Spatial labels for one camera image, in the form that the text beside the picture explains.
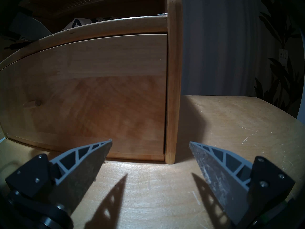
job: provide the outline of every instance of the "wooden cabinet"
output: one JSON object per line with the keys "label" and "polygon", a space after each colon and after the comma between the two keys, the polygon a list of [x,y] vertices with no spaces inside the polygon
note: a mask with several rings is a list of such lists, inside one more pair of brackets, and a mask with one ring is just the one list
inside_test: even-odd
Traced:
{"label": "wooden cabinet", "polygon": [[[147,13],[143,4],[124,0],[120,3],[134,4],[140,17],[60,31],[2,61],[0,123],[5,136],[57,151],[111,138],[108,157],[174,163],[182,67],[181,0],[143,1],[151,4],[149,13],[161,15],[142,16]],[[154,4],[159,5],[156,11]],[[107,15],[102,8],[81,6],[69,13],[80,9],[80,18]],[[43,11],[36,9],[36,15]],[[73,16],[60,18],[56,13],[40,15],[49,20],[50,30]]]}
{"label": "wooden cabinet", "polygon": [[[91,39],[29,55],[0,72],[3,131],[57,151],[112,138],[110,156],[164,159],[166,65],[166,34]],[[41,105],[23,107],[34,100]]]}

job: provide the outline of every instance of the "wood grain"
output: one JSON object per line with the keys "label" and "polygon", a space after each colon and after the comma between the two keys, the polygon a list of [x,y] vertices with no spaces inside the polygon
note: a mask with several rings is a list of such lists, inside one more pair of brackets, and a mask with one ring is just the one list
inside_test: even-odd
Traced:
{"label": "wood grain", "polygon": [[[117,212],[111,215],[111,218],[119,218],[116,221],[118,229],[226,228],[226,215],[217,218],[217,214],[222,213],[219,205],[201,198],[192,173],[201,179],[203,176],[188,149],[188,141],[225,148],[251,162],[255,156],[263,155],[284,168],[296,181],[286,199],[289,200],[298,195],[305,180],[304,134],[305,126],[298,120],[254,97],[183,96],[176,163],[106,161],[96,182],[72,214],[74,228],[100,228],[106,223],[101,211],[105,199],[126,174],[125,188],[117,195],[124,199]],[[49,159],[58,154],[10,140],[1,142],[0,149],[0,186],[3,192],[8,190],[5,177],[18,166],[40,153],[47,153]]]}
{"label": "wood grain", "polygon": [[182,1],[167,0],[168,60],[165,162],[173,164],[176,155],[182,73]]}
{"label": "wood grain", "polygon": [[0,70],[23,57],[70,42],[116,35],[162,32],[167,32],[167,16],[144,16],[87,24],[52,34],[29,44],[2,61]]}
{"label": "wood grain", "polygon": [[[0,121],[11,139],[66,151],[112,138],[112,153],[163,155],[166,34],[86,40],[0,72]],[[40,100],[41,106],[22,105]]]}

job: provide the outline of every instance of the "screw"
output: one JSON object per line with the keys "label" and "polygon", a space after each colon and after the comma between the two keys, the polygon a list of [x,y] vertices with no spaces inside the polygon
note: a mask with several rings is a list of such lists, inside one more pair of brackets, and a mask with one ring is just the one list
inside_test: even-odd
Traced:
{"label": "screw", "polygon": [[65,209],[65,206],[63,206],[62,204],[56,204],[55,206],[61,210]]}
{"label": "screw", "polygon": [[261,187],[268,187],[269,184],[268,184],[267,182],[261,180],[261,181],[260,181],[260,186],[261,186]]}

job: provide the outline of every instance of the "scratch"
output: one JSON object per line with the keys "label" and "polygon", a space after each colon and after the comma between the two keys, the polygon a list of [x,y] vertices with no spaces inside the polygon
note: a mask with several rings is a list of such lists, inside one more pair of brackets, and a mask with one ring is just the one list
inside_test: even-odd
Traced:
{"label": "scratch", "polygon": [[202,226],[203,228],[207,229],[204,225],[202,225],[202,224],[199,224],[199,225]]}
{"label": "scratch", "polygon": [[247,138],[245,138],[245,140],[242,142],[242,144],[246,141],[246,139],[248,139],[249,137],[250,137],[251,135],[249,135]]}
{"label": "scratch", "polygon": [[195,199],[197,200],[198,205],[200,205],[200,201],[198,200],[198,198],[197,198],[197,196],[196,196],[194,191],[193,191],[193,195],[194,195]]}
{"label": "scratch", "polygon": [[202,210],[201,212],[197,213],[187,224],[185,224],[184,228],[189,225],[191,223],[191,221],[194,220],[195,217],[197,217],[200,213],[202,213],[204,210]]}
{"label": "scratch", "polygon": [[[238,125],[238,126],[239,126],[240,128],[247,129],[247,128],[241,127],[240,125]],[[258,133],[258,131],[256,131],[256,130],[252,130],[252,129],[248,129],[248,130],[255,131],[255,132]]]}

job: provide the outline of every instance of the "wooden shelf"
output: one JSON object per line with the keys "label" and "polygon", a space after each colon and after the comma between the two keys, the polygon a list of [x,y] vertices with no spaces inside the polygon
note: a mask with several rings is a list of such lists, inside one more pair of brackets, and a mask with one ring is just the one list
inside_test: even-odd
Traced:
{"label": "wooden shelf", "polygon": [[23,0],[19,5],[43,18],[59,18],[100,2],[115,3],[118,0]]}
{"label": "wooden shelf", "polygon": [[0,63],[0,70],[36,52],[86,39],[128,34],[167,33],[167,16],[125,18],[87,24],[64,30],[35,41]]}

